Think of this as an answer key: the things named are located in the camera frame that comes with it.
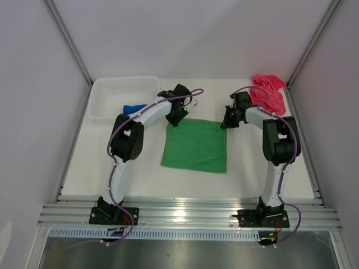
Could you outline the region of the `green towel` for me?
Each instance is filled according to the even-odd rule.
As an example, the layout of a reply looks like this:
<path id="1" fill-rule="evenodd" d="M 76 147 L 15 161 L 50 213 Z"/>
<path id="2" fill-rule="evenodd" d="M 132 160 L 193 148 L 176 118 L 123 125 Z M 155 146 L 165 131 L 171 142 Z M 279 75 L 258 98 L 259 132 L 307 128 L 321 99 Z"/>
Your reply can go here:
<path id="1" fill-rule="evenodd" d="M 206 173 L 227 172 L 227 130 L 220 123 L 184 119 L 166 128 L 161 166 Z"/>

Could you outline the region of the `blue towel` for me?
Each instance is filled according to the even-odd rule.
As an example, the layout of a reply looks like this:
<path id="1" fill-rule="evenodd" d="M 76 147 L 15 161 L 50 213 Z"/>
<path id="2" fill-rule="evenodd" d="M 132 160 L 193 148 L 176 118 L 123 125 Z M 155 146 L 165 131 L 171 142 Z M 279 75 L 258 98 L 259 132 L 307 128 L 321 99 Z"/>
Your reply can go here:
<path id="1" fill-rule="evenodd" d="M 139 110 L 143 109 L 144 107 L 146 107 L 147 104 L 140 104 L 140 105 L 124 105 L 123 106 L 123 114 L 124 115 L 130 115 L 132 113 L 136 113 Z"/>

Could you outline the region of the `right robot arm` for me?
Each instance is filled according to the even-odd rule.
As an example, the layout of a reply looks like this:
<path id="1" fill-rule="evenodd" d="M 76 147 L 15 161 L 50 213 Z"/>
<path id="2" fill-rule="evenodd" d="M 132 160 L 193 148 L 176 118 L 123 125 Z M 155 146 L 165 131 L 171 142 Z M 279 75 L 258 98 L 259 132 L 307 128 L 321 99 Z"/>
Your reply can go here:
<path id="1" fill-rule="evenodd" d="M 281 190 L 287 168 L 301 153 L 296 120 L 266 111 L 254 105 L 250 94 L 236 91 L 230 95 L 231 106 L 226 106 L 221 129 L 238 128 L 240 122 L 252 124 L 262 130 L 262 150 L 268 161 L 266 182 L 253 217 L 262 226 L 269 226 L 284 216 Z"/>

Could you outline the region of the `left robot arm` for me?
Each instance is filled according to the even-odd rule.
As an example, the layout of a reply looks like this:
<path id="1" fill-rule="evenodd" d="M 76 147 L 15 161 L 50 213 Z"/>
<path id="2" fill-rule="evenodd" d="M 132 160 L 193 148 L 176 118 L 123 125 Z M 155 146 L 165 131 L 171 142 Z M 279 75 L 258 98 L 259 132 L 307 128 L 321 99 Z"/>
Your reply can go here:
<path id="1" fill-rule="evenodd" d="M 161 91 L 151 104 L 130 114 L 122 113 L 117 116 L 107 145 L 107 154 L 114 164 L 108 187 L 98 199 L 96 207 L 107 223 L 116 224 L 122 217 L 119 207 L 130 177 L 130 165 L 142 152 L 145 130 L 163 117 L 172 126 L 178 126 L 189 113 L 187 106 L 192 100 L 192 92 L 178 84 L 174 90 Z"/>

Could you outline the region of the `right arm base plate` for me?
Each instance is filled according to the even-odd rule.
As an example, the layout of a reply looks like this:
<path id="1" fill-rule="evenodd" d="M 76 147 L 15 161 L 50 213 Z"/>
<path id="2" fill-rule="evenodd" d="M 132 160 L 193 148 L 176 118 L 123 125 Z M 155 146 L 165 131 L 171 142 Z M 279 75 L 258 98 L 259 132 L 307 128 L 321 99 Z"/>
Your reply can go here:
<path id="1" fill-rule="evenodd" d="M 241 228 L 289 228 L 289 218 L 286 211 L 282 214 L 264 216 L 258 210 L 238 210 L 232 217 L 238 220 Z"/>

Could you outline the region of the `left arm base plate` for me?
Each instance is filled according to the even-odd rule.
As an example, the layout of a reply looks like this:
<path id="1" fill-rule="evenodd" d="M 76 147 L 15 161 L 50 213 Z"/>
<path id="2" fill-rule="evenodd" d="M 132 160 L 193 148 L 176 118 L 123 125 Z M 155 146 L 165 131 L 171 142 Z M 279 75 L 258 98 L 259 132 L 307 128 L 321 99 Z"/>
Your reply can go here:
<path id="1" fill-rule="evenodd" d="M 91 225 L 117 225 L 117 226 L 130 226 L 138 223 L 139 208 L 125 207 L 125 209 L 133 216 L 134 220 L 131 221 L 128 214 L 116 207 L 109 213 L 104 212 L 98 207 L 91 209 L 89 224 Z"/>

